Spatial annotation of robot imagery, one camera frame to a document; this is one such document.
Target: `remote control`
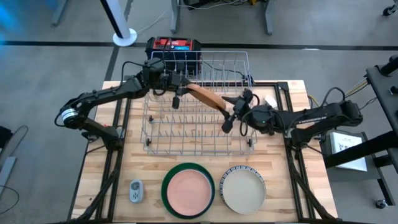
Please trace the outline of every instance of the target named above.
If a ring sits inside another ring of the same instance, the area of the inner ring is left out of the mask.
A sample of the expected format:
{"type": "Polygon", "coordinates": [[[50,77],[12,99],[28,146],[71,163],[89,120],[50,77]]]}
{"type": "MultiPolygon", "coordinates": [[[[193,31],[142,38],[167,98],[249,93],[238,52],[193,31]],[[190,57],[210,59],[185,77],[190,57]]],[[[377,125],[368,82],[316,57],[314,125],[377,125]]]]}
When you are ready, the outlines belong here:
{"type": "Polygon", "coordinates": [[[141,180],[132,180],[130,183],[130,201],[140,203],[144,199],[144,184],[141,180]]]}

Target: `butcher block tabletop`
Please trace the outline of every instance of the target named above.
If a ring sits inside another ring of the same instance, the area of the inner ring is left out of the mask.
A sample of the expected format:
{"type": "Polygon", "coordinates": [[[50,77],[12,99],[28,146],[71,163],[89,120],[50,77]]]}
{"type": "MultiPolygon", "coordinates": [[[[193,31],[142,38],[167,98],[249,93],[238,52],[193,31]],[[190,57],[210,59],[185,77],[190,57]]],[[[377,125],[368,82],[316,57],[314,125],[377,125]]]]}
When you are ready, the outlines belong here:
{"type": "MultiPolygon", "coordinates": [[[[290,98],[294,111],[309,108],[307,92],[302,80],[280,81],[289,84],[290,98]]],[[[119,82],[104,82],[103,88],[118,86],[119,82]]],[[[274,89],[270,87],[253,87],[253,92],[264,100],[266,95],[274,96],[274,89]]],[[[249,156],[157,156],[144,151],[141,143],[142,117],[144,115],[144,99],[132,100],[123,161],[119,177],[116,206],[113,222],[294,222],[297,214],[294,196],[287,167],[284,141],[281,134],[269,136],[257,133],[257,143],[249,156]],[[164,207],[161,186],[166,173],[174,166],[194,162],[208,170],[215,181],[215,199],[210,209],[193,220],[182,220],[171,215],[164,207]],[[266,185],[266,199],[262,207],[251,215],[240,215],[227,207],[220,196],[219,183],[222,175],[233,166],[245,165],[256,169],[262,175],[266,185]],[[129,200],[129,184],[134,179],[141,179],[144,183],[144,199],[141,203],[133,204],[129,200]]],[[[124,116],[122,104],[120,121],[124,116]]],[[[100,105],[95,120],[100,124],[112,125],[116,102],[100,105]]],[[[102,146],[102,140],[91,143],[87,150],[102,146]]],[[[320,150],[316,141],[310,146],[320,150]]],[[[302,151],[305,168],[311,191],[327,211],[337,217],[330,183],[326,174],[322,155],[304,149],[302,151]]],[[[71,218],[81,215],[91,200],[95,198],[101,185],[106,149],[99,149],[86,155],[81,177],[78,180],[76,197],[73,200],[71,218]]],[[[305,197],[299,188],[304,217],[308,217],[305,197]]],[[[110,190],[104,201],[103,217],[108,212],[110,190]]]]}

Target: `battery pack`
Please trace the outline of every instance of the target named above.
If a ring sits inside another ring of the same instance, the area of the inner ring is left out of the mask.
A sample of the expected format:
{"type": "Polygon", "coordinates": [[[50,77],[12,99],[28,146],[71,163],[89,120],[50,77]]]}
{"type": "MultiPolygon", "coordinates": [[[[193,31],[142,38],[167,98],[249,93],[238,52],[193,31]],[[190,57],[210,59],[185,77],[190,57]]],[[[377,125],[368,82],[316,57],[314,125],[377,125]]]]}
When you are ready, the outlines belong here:
{"type": "Polygon", "coordinates": [[[200,50],[201,46],[197,40],[178,37],[152,37],[147,42],[145,52],[148,59],[164,58],[168,70],[183,75],[196,76],[200,73],[201,52],[198,52],[200,50]]]}

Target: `metal wire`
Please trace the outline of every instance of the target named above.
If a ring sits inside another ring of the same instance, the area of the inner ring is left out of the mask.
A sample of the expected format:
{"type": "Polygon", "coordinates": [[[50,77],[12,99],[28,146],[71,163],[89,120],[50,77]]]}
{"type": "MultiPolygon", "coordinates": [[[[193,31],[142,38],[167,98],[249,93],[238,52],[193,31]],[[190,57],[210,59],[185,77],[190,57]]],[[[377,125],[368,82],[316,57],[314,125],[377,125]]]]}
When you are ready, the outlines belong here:
{"type": "MultiPolygon", "coordinates": [[[[159,57],[161,52],[153,52],[159,57]]],[[[251,88],[248,77],[249,61],[246,52],[171,51],[165,59],[168,70],[187,77],[191,82],[205,86],[221,96],[241,95],[251,88]]],[[[192,95],[180,98],[177,110],[172,108],[174,93],[162,96],[147,94],[144,99],[141,143],[144,150],[155,155],[181,156],[241,156],[252,153],[257,136],[248,127],[248,134],[239,134],[236,120],[230,133],[222,132],[223,115],[204,105],[192,95]]],[[[227,103],[231,113],[233,105],[227,103]]]]}

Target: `concrete floor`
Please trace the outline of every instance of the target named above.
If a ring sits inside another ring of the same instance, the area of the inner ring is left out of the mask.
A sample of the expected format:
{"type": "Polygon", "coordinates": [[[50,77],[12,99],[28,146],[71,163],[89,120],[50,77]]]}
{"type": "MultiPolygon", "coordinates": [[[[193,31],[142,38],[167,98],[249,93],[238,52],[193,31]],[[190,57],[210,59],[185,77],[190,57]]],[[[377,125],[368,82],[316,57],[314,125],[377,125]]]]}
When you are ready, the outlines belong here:
{"type": "MultiPolygon", "coordinates": [[[[51,27],[50,1],[6,1],[16,18],[13,27],[0,23],[3,40],[110,42],[112,27],[99,1],[70,0],[59,27],[51,27]]],[[[120,1],[122,9],[127,1],[120,1]]],[[[181,11],[180,31],[174,36],[206,43],[383,45],[398,46],[397,16],[382,17],[390,0],[278,0],[274,35],[264,34],[259,5],[223,6],[203,11],[181,11]]],[[[151,24],[169,1],[135,0],[128,23],[139,30],[151,24]]],[[[166,35],[170,16],[139,36],[166,35]]],[[[246,50],[251,73],[258,80],[305,80],[307,91],[321,101],[326,91],[338,86],[349,90],[367,67],[385,63],[393,51],[354,50],[246,50]]],[[[16,151],[18,162],[7,183],[21,198],[11,211],[0,215],[1,223],[46,223],[67,218],[86,141],[78,131],[58,128],[53,118],[70,98],[101,88],[112,47],[17,47],[0,45],[0,125],[15,130],[26,124],[29,133],[16,151]]],[[[112,80],[120,80],[125,60],[140,62],[144,49],[120,49],[112,80]]],[[[139,70],[129,68],[129,73],[139,70]]],[[[338,95],[331,95],[337,100],[338,95]]],[[[364,105],[374,93],[370,87],[351,100],[364,105]]],[[[366,131],[369,138],[390,130],[380,104],[363,110],[363,124],[350,131],[366,131]]],[[[391,167],[383,169],[395,199],[398,178],[391,167]]],[[[374,208],[382,198],[375,180],[331,183],[339,217],[369,223],[395,223],[398,208],[374,208]]],[[[4,192],[0,211],[15,200],[4,192]]]]}

